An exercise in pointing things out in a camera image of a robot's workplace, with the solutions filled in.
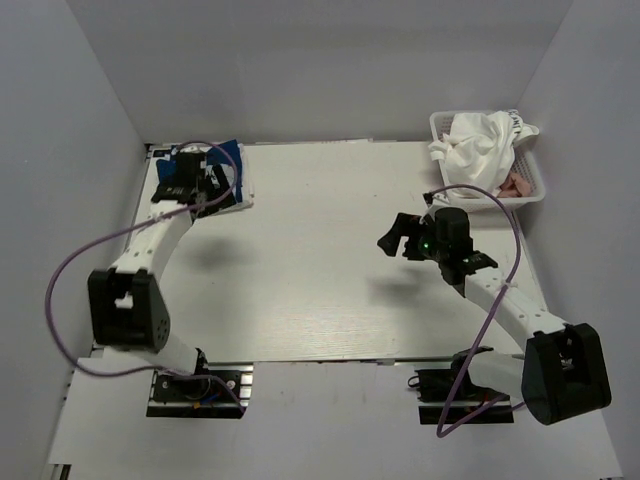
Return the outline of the white printed t shirt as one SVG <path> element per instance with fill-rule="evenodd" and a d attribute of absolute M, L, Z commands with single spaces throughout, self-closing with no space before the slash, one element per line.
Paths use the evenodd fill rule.
<path fill-rule="evenodd" d="M 516 110 L 462 112 L 431 142 L 429 152 L 450 184 L 472 185 L 498 197 L 499 186 L 514 172 L 516 147 L 538 135 L 539 129 Z"/>

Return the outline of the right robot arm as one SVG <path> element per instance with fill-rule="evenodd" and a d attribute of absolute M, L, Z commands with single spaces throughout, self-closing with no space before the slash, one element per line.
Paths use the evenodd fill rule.
<path fill-rule="evenodd" d="M 441 413 L 456 398 L 482 395 L 488 409 L 502 396 L 523 401 L 543 425 L 608 407 L 612 401 L 600 336 L 587 323 L 570 324 L 540 308 L 489 255 L 475 249 L 467 213 L 433 207 L 425 215 L 400 213 L 377 242 L 389 257 L 433 261 L 444 282 L 486 312 L 521 348 L 501 354 L 474 341 L 455 354 Z"/>

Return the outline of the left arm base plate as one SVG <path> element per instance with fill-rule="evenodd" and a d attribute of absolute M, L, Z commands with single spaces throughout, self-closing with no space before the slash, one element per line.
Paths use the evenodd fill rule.
<path fill-rule="evenodd" d="M 253 384 L 252 365 L 210 365 L 210 375 L 199 380 L 177 380 L 155 374 L 146 416 L 174 419 L 241 419 Z"/>

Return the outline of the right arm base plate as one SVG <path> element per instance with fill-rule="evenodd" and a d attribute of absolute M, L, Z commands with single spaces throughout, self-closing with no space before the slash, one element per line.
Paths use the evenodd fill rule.
<path fill-rule="evenodd" d="M 456 378 L 447 361 L 418 363 L 407 380 L 409 390 L 417 394 L 418 412 L 421 425 L 438 424 L 441 411 Z M 463 417 L 483 407 L 500 394 L 490 389 L 463 383 L 457 391 L 450 407 L 445 425 L 453 424 Z M 481 415 L 469 421 L 473 425 L 513 424 L 514 414 L 510 398 L 496 402 Z"/>

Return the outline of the white plastic basket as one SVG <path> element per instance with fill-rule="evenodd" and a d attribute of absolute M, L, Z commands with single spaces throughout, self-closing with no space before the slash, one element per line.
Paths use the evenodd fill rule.
<path fill-rule="evenodd" d="M 462 112 L 476 112 L 476 113 L 485 113 L 485 114 L 494 113 L 492 111 L 435 112 L 431 115 L 429 119 L 433 141 L 436 138 L 436 136 L 442 133 L 447 133 L 450 130 L 450 125 L 451 125 L 453 116 L 457 113 L 462 113 Z M 501 202 L 509 210 L 515 210 L 524 205 L 539 202 L 544 198 L 546 194 L 545 187 L 541 179 L 541 174 L 538 170 L 536 162 L 528 146 L 531 140 L 532 139 L 516 147 L 515 149 L 516 159 L 512 167 L 512 170 L 520 174 L 522 177 L 524 177 L 524 179 L 526 179 L 530 183 L 532 187 L 532 192 L 529 197 L 500 198 Z M 440 162 L 436 161 L 436 163 L 440 168 L 440 172 L 441 172 L 444 184 L 447 186 L 451 185 L 453 187 L 451 190 L 448 190 L 442 193 L 440 195 L 441 198 L 446 199 L 448 203 L 450 203 L 451 205 L 460 207 L 467 212 L 493 210 L 496 208 L 496 204 L 485 195 L 478 193 L 474 190 L 463 189 L 461 187 L 463 184 L 450 184 L 448 182 L 447 175 L 444 171 L 444 167 Z"/>

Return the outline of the pink t shirt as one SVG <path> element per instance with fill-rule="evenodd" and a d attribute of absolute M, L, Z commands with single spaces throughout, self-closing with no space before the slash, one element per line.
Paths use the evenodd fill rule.
<path fill-rule="evenodd" d="M 510 172 L 499 186 L 499 198 L 523 198 L 531 195 L 529 182 L 516 172 Z"/>

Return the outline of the blue t shirt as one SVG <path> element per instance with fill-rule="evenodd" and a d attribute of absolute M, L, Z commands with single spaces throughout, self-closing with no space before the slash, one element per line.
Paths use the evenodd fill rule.
<path fill-rule="evenodd" d="M 151 201 L 197 205 L 193 219 L 249 208 L 253 194 L 245 179 L 242 146 L 191 141 L 153 151 L 158 186 Z"/>

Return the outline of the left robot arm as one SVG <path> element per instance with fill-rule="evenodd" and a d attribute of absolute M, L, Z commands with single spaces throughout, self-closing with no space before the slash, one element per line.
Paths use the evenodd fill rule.
<path fill-rule="evenodd" d="M 209 165 L 204 152 L 178 153 L 175 162 L 125 252 L 108 269 L 90 274 L 89 304 L 97 344 L 177 374 L 180 391 L 199 399 L 210 390 L 211 374 L 199 366 L 201 351 L 171 332 L 159 281 L 181 238 L 233 196 L 240 175 L 235 164 L 231 177 L 222 166 Z"/>

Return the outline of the folded white t shirt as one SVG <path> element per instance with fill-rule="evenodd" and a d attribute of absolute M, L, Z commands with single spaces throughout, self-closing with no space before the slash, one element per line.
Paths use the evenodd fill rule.
<path fill-rule="evenodd" d="M 205 153 L 206 176 L 213 185 L 213 198 L 223 194 L 235 181 L 232 165 L 236 166 L 237 173 L 240 175 L 234 191 L 220 203 L 208 208 L 207 215 L 220 215 L 251 207 L 254 204 L 255 194 L 244 145 L 237 140 L 229 140 L 219 144 L 218 148 L 201 146 L 200 150 Z"/>

